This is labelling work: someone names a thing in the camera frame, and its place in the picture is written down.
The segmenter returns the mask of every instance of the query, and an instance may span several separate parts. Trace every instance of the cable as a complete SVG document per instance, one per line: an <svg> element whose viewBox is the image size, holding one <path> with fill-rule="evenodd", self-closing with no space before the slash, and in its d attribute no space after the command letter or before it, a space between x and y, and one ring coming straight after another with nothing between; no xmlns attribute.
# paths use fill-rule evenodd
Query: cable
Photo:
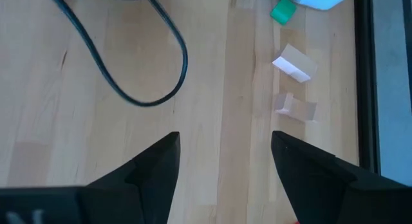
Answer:
<svg viewBox="0 0 412 224"><path fill-rule="evenodd" d="M176 86L173 88L173 90L170 93L168 93L166 96L164 96L163 98L160 98L153 102L142 102L133 97L130 97L127 93L125 93L118 86L118 84L113 79L113 77L110 75L108 69L104 65L103 60L100 57L100 54L98 53L96 46L93 44L93 41L91 40L89 34L87 33L86 29L83 27L82 23L77 18L77 16L73 13L73 10L67 5L67 3L64 0L54 0L54 1L56 2L57 6L61 9L61 11L66 15L66 17L70 20L72 25L74 25L76 30L79 32L84 43L89 48L90 54L95 60L98 66L98 69L103 74L103 77L107 80L109 85L116 91L116 93L118 93L118 95L120 95L124 100L130 102L133 105L141 106L141 107L157 106L157 105L160 105L168 101L173 96L175 96L175 94L177 94L179 89L182 87L183 82L186 77L186 73L187 73L188 56L187 56L186 44L179 30L175 27L170 17L167 15L167 12L163 9L161 4L157 0L149 0L149 2L152 4L153 8L159 13L160 17L162 17L164 22L168 25L170 30L173 32L173 35L176 37L176 40L178 41L180 48L182 49L183 63L182 63L182 72L180 73L179 81L176 84Z"/></svg>

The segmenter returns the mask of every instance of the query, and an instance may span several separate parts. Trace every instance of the wooden floor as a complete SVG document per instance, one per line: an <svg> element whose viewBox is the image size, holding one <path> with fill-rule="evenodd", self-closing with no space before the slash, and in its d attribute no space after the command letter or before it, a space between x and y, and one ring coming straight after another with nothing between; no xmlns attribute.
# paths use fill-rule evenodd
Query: wooden floor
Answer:
<svg viewBox="0 0 412 224"><path fill-rule="evenodd" d="M180 49L147 0L67 1L127 92L153 100L171 90ZM0 186L86 184L179 131L170 224L293 223L273 130L358 162L353 0L299 7L285 27L269 16L277 0L160 1L189 70L175 98L148 109L111 90L50 0L0 0ZM319 65L306 84L271 65L288 42ZM274 113L279 91L318 102L317 122Z"/></svg>

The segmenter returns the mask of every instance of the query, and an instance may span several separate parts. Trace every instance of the white block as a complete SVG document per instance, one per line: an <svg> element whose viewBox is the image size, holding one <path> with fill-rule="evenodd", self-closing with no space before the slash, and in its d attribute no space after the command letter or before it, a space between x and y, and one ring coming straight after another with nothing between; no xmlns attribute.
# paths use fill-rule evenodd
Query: white block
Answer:
<svg viewBox="0 0 412 224"><path fill-rule="evenodd" d="M316 106L314 102L297 100L292 93L281 93L276 95L274 109L279 114L306 122L315 120Z"/></svg>
<svg viewBox="0 0 412 224"><path fill-rule="evenodd" d="M287 44L278 53L277 58L273 61L273 65L298 82L310 80L317 70L317 65L314 61L290 44Z"/></svg>

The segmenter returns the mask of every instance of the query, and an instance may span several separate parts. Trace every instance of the green block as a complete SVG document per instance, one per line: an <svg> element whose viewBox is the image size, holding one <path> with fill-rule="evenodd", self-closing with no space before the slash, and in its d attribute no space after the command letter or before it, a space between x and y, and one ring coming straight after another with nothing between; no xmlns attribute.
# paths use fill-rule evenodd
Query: green block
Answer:
<svg viewBox="0 0 412 224"><path fill-rule="evenodd" d="M270 13L270 16L282 25L285 25L296 11L296 5L290 0L280 0Z"/></svg>

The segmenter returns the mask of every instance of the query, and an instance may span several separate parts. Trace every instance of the wooden surface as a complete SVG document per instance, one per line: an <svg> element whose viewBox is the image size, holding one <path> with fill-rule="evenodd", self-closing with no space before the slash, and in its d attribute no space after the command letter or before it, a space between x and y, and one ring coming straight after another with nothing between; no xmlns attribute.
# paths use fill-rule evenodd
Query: wooden surface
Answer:
<svg viewBox="0 0 412 224"><path fill-rule="evenodd" d="M181 53L147 0L67 0L110 72L153 100L176 83ZM126 104L50 0L0 0L0 186L86 184L171 131L182 141L169 223L293 223L270 154L283 130L357 163L353 0L299 7L285 26L277 0L160 0L189 50L179 94ZM287 43L319 69L306 84L275 69ZM317 102L317 122L278 115L274 95Z"/></svg>

